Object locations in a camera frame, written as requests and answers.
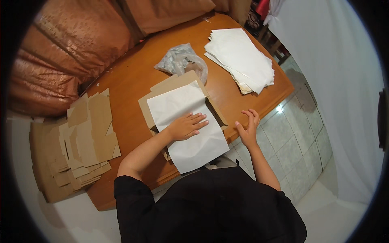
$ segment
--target plastic bag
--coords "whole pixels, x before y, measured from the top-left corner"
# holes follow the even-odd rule
[[[190,43],[170,48],[154,68],[171,74],[177,74],[178,76],[194,70],[203,84],[207,82],[208,66],[201,57],[196,55]]]

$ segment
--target wooden chair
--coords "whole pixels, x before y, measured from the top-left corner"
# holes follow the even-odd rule
[[[270,55],[278,58],[278,65],[281,65],[290,56],[290,53],[268,27],[269,25],[267,24],[260,29],[257,40],[266,48]]]

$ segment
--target stack of white paper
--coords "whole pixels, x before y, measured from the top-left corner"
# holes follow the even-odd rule
[[[274,83],[272,61],[260,52],[241,29],[212,30],[210,42],[205,45],[206,57],[231,73],[242,88],[260,93]]]
[[[205,104],[205,96],[197,81],[147,100],[159,131],[178,117],[193,112],[207,115],[208,125],[184,141],[168,145],[169,155],[182,174],[200,168],[229,150],[223,131]]]

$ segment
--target flattened cardboard box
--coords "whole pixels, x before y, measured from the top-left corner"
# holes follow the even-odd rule
[[[147,100],[156,97],[160,94],[164,94],[166,92],[169,92],[173,89],[178,89],[182,86],[188,85],[194,80],[197,81],[198,86],[201,88],[201,90],[204,93],[205,96],[205,104],[207,105],[208,109],[211,111],[212,115],[215,117],[216,121],[218,122],[220,128],[222,131],[224,131],[227,127],[227,121],[224,118],[221,111],[218,109],[218,107],[215,105],[215,103],[212,101],[212,99],[209,97],[209,93],[206,90],[203,83],[201,83],[200,78],[196,75],[196,73],[192,70],[189,71],[181,76],[177,76],[176,74],[173,76],[170,76],[169,78],[165,79],[164,81],[154,85],[150,88],[151,92],[144,97],[140,98],[138,100],[140,109],[142,110],[143,116],[146,120],[147,126],[153,136],[157,135],[159,133],[157,127],[155,126],[154,120],[152,118],[149,106],[147,104]],[[167,147],[163,149],[163,156],[166,160],[170,160],[170,156],[168,153]]]
[[[70,107],[68,120],[31,123],[32,168],[48,203],[63,200],[99,180],[111,169],[108,160],[121,155],[112,127],[108,89],[91,97],[86,94]]]
[[[57,202],[73,194],[73,187],[67,184],[62,187],[57,186],[56,179],[51,175],[50,163],[46,153],[42,152],[47,148],[48,142],[45,136],[56,126],[61,125],[66,120],[56,122],[31,123],[30,148],[32,159],[32,170],[35,176],[39,190],[43,193],[48,203]]]

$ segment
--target orange table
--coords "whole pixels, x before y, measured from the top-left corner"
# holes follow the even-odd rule
[[[238,137],[235,121],[247,126],[248,119],[241,110],[255,109],[264,117],[283,99],[293,92],[293,86],[277,62],[266,49],[250,34],[254,45],[273,61],[274,85],[266,87],[259,95],[242,95],[231,75],[204,56],[204,46],[208,43],[211,30],[240,28],[241,26],[227,15],[215,13],[206,22],[202,17],[162,31],[135,46],[116,61],[112,69],[103,74],[87,91],[91,96],[109,88],[113,127],[119,141],[121,157],[110,161],[112,170],[104,173],[87,193],[96,208],[101,211],[116,205],[114,180],[117,168],[125,155],[151,137],[140,110],[138,99],[150,92],[150,87],[166,79],[168,75],[154,69],[167,50],[173,46],[190,43],[198,56],[208,65],[208,80],[205,85],[210,97],[221,110],[229,127],[224,131],[228,143]],[[142,179],[151,189],[179,176],[172,163],[159,154],[142,174]]]

